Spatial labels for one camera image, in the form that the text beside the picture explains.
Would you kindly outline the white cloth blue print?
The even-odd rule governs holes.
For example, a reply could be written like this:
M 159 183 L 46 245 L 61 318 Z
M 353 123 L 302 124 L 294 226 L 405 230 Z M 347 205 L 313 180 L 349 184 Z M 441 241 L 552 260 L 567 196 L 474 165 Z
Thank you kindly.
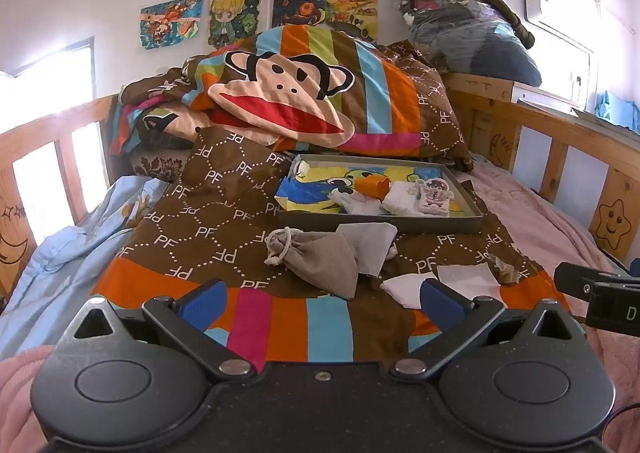
M 418 207 L 419 193 L 419 184 L 415 182 L 392 181 L 382 207 L 393 216 L 422 217 Z

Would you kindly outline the pink blanket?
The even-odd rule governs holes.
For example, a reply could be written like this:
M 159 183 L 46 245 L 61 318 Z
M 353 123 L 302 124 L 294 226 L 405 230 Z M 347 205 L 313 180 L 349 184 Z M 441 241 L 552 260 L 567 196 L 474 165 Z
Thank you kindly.
M 583 226 L 505 170 L 479 160 L 471 173 L 459 172 L 456 177 L 471 182 L 480 202 L 500 219 L 518 250 L 547 272 L 563 261 L 615 270 Z M 52 346 L 1 358 L 2 451 L 38 452 L 47 443 L 32 413 L 29 389 Z

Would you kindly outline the orange fabric roll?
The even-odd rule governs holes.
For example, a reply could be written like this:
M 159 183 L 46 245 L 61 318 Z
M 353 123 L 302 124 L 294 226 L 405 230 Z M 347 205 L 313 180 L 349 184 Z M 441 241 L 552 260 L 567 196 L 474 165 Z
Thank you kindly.
M 362 175 L 354 180 L 354 189 L 369 198 L 383 201 L 390 192 L 390 179 L 379 174 Z

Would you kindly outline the white tissue pack blue print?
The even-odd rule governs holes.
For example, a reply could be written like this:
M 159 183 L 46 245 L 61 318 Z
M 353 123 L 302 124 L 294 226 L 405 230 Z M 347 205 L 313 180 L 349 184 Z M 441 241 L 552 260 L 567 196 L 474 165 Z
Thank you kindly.
M 333 189 L 328 198 L 340 205 L 349 215 L 382 216 L 384 210 L 378 199 L 370 198 L 357 191 L 344 192 Z

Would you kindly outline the grey drawstring pouch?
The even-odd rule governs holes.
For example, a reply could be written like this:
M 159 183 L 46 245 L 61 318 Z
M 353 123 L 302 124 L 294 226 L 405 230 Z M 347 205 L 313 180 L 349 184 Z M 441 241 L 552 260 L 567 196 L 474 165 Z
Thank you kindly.
M 265 244 L 266 265 L 284 265 L 299 279 L 341 299 L 355 297 L 359 277 L 355 251 L 341 233 L 285 227 L 271 231 Z

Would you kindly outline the light grey cloth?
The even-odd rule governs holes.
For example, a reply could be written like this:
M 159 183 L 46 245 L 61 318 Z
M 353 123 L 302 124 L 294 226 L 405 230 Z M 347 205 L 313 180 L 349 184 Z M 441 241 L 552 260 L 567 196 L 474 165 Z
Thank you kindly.
M 359 274 L 378 277 L 386 261 L 397 256 L 397 228 L 388 222 L 343 224 L 336 229 L 348 242 Z

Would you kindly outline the white tissue sheets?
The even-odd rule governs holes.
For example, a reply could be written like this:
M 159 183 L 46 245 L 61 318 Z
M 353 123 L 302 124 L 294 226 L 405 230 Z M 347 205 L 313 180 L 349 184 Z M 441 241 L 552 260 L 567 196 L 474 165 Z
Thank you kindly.
M 467 299 L 491 296 L 501 300 L 500 284 L 486 263 L 480 265 L 438 265 L 436 272 L 407 273 L 383 281 L 381 288 L 399 305 L 419 310 L 420 287 L 426 280 L 435 280 Z

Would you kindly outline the light blue bed sheet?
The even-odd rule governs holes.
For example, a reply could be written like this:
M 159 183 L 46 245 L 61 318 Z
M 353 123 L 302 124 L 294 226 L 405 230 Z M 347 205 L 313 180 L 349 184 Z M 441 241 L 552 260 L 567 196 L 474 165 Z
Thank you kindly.
M 167 188 L 168 183 L 157 178 L 119 178 L 80 225 L 46 237 L 1 314 L 3 360 L 60 339 L 107 266 Z

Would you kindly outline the monkey face striped pillow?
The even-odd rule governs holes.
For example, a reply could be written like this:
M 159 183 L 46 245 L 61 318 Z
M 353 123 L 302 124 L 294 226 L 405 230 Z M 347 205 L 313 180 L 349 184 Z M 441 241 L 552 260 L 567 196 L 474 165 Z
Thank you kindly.
M 219 126 L 274 150 L 443 158 L 473 167 L 439 72 L 412 43 L 378 46 L 285 25 L 190 57 L 122 89 L 115 154 L 152 129 L 190 138 Z

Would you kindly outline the bagged bedding bundle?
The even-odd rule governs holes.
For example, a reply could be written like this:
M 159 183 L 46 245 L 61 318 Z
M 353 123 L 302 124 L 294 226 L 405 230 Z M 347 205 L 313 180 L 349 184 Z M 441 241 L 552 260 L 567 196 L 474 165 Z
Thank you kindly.
M 439 71 L 542 84 L 528 54 L 535 37 L 511 11 L 484 0 L 400 0 L 399 10 L 410 42 Z

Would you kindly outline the white wall air conditioner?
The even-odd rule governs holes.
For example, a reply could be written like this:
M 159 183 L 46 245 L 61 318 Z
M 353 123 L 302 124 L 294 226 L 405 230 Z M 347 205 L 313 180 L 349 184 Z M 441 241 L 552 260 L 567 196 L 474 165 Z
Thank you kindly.
M 524 0 L 526 21 L 562 38 L 573 46 L 593 52 L 595 0 Z

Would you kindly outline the anime poster lower left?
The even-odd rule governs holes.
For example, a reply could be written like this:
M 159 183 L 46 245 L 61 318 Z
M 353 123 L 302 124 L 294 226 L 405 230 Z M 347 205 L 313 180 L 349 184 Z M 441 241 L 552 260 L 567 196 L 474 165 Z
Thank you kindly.
M 204 0 L 170 0 L 140 10 L 143 49 L 178 45 L 200 34 Z

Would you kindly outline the yellow landscape poster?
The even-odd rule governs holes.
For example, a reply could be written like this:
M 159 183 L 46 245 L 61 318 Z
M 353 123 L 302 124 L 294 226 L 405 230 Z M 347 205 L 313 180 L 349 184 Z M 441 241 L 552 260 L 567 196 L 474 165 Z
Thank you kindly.
M 368 42 L 378 40 L 378 0 L 326 0 L 326 24 Z

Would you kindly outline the dark swirl painting poster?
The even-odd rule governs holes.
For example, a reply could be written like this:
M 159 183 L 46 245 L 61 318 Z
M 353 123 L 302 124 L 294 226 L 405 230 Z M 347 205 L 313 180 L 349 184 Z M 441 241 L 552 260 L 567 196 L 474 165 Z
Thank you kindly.
M 321 24 L 326 20 L 326 0 L 273 0 L 271 26 Z

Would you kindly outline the brown PF patterned quilt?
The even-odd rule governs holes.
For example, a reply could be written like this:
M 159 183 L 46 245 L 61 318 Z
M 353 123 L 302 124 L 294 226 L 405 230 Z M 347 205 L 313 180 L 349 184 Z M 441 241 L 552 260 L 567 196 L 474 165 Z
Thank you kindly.
M 137 309 L 155 296 L 180 298 L 209 280 L 227 299 L 207 331 L 257 366 L 268 361 L 396 360 L 436 335 L 416 309 L 400 306 L 382 282 L 442 265 L 512 265 L 518 283 L 489 284 L 512 309 L 556 296 L 549 274 L 522 255 L 501 221 L 486 214 L 475 234 L 399 234 L 397 255 L 380 274 L 360 277 L 353 299 L 315 288 L 282 265 L 268 265 L 277 228 L 274 195 L 288 159 L 250 140 L 208 128 L 198 134 L 180 178 L 139 222 L 106 268 L 96 292 Z

